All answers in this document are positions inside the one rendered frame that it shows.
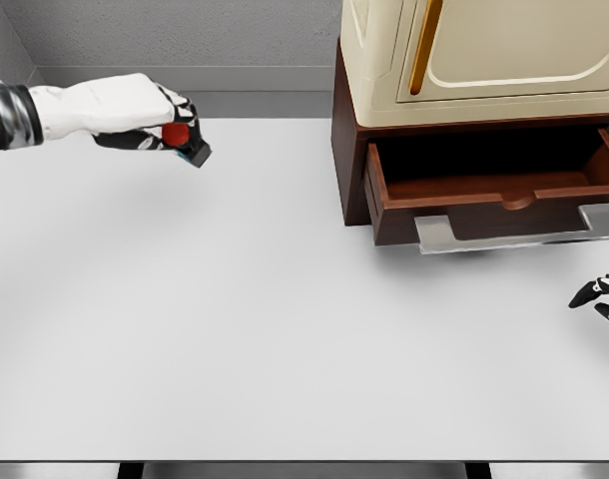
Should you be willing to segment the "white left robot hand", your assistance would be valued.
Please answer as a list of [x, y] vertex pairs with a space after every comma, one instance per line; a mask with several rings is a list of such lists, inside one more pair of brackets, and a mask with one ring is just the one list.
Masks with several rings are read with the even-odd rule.
[[193, 102], [144, 74], [114, 76], [83, 84], [84, 130], [102, 147], [121, 150], [171, 150], [162, 141], [167, 123], [198, 119]]

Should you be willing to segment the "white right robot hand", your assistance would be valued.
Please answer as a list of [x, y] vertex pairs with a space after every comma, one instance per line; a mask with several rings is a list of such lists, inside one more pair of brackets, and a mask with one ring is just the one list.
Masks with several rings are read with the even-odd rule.
[[[609, 273], [586, 282], [569, 301], [569, 308], [577, 308], [601, 296], [609, 295]], [[594, 309], [609, 321], [609, 304], [597, 302]]]

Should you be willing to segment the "brown wooden drawer cabinet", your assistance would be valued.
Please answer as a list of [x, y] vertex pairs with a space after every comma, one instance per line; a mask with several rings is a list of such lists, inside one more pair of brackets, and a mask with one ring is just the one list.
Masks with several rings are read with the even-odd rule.
[[366, 195], [363, 191], [362, 171], [367, 144], [373, 139], [575, 125], [601, 125], [609, 132], [609, 113], [364, 127], [355, 119], [344, 59], [341, 48], [337, 47], [334, 65], [330, 142], [344, 224], [351, 227], [370, 223]]

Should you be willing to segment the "black switch with red button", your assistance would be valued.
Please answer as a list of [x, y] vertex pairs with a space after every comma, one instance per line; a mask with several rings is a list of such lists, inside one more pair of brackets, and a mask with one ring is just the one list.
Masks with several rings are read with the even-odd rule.
[[212, 153], [204, 140], [197, 121], [189, 124], [167, 123], [162, 127], [162, 141], [166, 147], [175, 150], [183, 159], [200, 168]]

